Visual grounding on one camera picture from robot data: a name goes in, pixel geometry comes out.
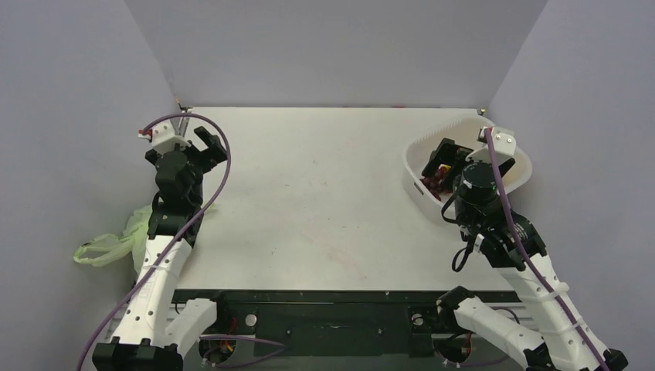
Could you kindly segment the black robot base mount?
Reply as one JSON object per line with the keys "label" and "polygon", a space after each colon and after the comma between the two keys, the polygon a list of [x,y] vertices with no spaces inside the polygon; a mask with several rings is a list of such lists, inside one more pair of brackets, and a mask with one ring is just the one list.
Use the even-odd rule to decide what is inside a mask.
{"label": "black robot base mount", "polygon": [[187,301],[216,302],[217,319],[199,343],[204,363],[252,366],[273,357],[445,356],[471,364],[480,341],[441,319],[441,291],[271,291],[178,289]]}

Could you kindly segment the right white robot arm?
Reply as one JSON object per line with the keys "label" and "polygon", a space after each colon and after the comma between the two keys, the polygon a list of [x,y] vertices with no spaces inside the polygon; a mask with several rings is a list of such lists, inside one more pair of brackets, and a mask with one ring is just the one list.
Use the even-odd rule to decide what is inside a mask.
{"label": "right white robot arm", "polygon": [[436,301],[437,323],[446,330],[478,335],[526,370],[623,370],[626,356],[607,347],[587,326],[560,281],[538,231],[511,208],[501,184],[514,159],[499,159],[494,148],[485,160],[445,138],[423,169],[423,182],[439,181],[450,191],[450,223],[460,228],[465,247],[451,267],[461,271],[469,256],[483,255],[513,288],[537,328],[506,318],[472,291],[458,286]]}

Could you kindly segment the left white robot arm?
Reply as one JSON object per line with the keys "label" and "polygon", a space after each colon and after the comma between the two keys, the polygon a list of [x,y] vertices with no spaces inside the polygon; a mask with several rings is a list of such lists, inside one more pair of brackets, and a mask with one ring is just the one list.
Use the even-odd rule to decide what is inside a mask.
{"label": "left white robot arm", "polygon": [[202,218],[220,194],[203,199],[205,174],[231,159],[225,133],[198,127],[200,150],[161,124],[144,136],[152,144],[146,159],[155,167],[158,191],[151,203],[145,252],[133,288],[118,305],[125,310],[110,340],[91,355],[97,370],[181,370],[184,358],[205,329],[225,330],[230,310],[212,299],[192,299],[174,320],[168,311],[182,268],[195,246]]}

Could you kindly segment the green plastic bag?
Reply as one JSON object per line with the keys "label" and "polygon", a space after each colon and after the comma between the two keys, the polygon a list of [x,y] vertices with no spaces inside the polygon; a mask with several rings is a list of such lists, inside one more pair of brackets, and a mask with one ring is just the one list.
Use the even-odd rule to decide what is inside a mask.
{"label": "green plastic bag", "polygon": [[73,260],[78,264],[103,267],[131,255],[134,270],[139,273],[144,261],[145,243],[152,213],[151,206],[136,209],[127,220],[121,235],[106,233],[94,237],[77,248]]}

